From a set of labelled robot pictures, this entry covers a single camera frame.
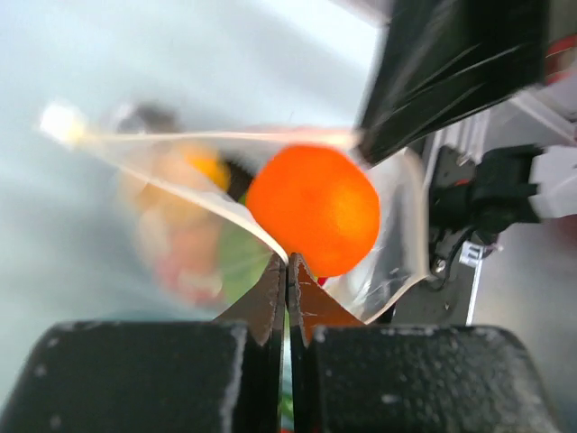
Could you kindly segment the green star fruit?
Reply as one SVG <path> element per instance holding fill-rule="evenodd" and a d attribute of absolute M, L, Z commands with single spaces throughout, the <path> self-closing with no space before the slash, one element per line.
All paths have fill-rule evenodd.
<path fill-rule="evenodd" d="M 213 303 L 224 311 L 261 277 L 270 259 L 270 249 L 246 229 L 221 217 L 211 274 Z"/>

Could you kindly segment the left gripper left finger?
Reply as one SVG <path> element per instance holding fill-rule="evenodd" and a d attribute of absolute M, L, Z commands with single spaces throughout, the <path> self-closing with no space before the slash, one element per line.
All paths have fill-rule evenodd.
<path fill-rule="evenodd" d="M 210 321 L 80 321 L 35 343 L 4 432 L 277 432 L 287 288 L 273 256 Z"/>

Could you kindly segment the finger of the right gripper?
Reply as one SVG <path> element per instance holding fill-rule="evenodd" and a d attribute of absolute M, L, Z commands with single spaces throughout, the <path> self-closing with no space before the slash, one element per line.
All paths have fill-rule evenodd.
<path fill-rule="evenodd" d="M 371 165 L 545 75 L 546 1 L 397 1 L 364 117 Z"/>

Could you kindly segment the orange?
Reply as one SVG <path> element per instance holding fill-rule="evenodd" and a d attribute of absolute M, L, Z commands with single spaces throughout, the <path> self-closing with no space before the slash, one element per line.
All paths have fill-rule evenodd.
<path fill-rule="evenodd" d="M 380 232 L 380 198 L 365 173 L 344 153 L 312 144 L 276 154 L 254 178 L 246 207 L 317 277 L 350 271 Z"/>

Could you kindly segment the grey toy fish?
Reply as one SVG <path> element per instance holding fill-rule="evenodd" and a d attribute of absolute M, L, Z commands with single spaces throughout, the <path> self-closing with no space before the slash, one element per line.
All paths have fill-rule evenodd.
<path fill-rule="evenodd" d="M 180 131 L 175 114 L 165 107 L 155 104 L 137 105 L 132 120 L 138 131 L 147 133 L 175 133 Z"/>

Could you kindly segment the red apple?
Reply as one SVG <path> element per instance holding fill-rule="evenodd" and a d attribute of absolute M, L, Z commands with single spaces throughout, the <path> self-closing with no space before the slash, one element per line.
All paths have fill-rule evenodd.
<path fill-rule="evenodd" d="M 169 235 L 169 250 L 156 262 L 164 287 L 188 303 L 207 305 L 223 298 L 219 271 L 220 223 L 177 228 Z"/>

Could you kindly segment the clear zip top bag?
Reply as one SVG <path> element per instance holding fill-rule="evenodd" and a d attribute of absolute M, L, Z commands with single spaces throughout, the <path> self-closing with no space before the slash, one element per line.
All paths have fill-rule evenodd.
<path fill-rule="evenodd" d="M 371 323 L 409 289 L 429 275 L 424 171 L 410 150 L 370 165 L 359 154 L 355 131 L 318 127 L 190 132 L 138 131 L 132 120 L 137 105 L 120 106 L 106 124 L 89 122 L 75 107 L 53 102 L 41 112 L 39 128 L 51 140 L 93 155 L 114 167 L 118 194 L 131 218 L 138 251 L 161 287 L 156 262 L 169 250 L 177 228 L 219 223 L 224 217 L 252 233 L 270 249 L 270 258 L 288 254 L 246 207 L 254 178 L 284 148 L 312 144 L 335 149 L 365 173 L 380 198 L 380 232 L 370 252 L 345 274 L 325 279 L 325 289 L 349 313 Z M 231 172 L 221 190 L 188 165 L 182 151 L 204 147 L 217 151 Z"/>

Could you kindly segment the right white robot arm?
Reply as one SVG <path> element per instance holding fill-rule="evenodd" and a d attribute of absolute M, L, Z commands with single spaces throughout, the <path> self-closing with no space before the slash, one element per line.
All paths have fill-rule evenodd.
<path fill-rule="evenodd" d="M 359 154 L 370 165 L 535 85 L 568 75 L 576 45 L 573 1 L 397 1 L 361 121 Z M 545 149 L 487 152 L 471 181 L 440 192 L 436 226 L 496 234 L 537 223 Z"/>

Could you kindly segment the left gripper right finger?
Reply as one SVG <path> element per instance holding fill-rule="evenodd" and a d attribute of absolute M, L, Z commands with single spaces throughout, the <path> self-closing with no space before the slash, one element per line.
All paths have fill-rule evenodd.
<path fill-rule="evenodd" d="M 520 340 L 499 327 L 365 325 L 288 263 L 297 432 L 557 432 Z"/>

